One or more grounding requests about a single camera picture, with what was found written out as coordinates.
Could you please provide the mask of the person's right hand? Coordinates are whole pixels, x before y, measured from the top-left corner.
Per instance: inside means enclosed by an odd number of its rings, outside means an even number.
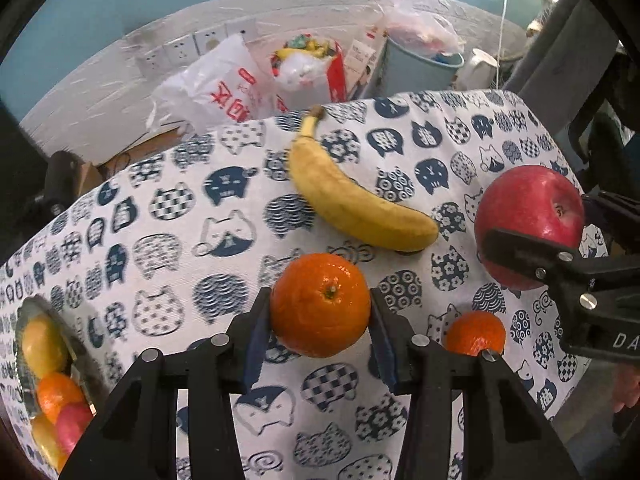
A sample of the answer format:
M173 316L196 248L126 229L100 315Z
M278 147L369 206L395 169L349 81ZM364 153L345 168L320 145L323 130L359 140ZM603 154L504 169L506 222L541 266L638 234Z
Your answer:
M613 410L620 412L623 408L633 408L640 398L640 370L629 364L620 364L616 368L614 389L612 393Z

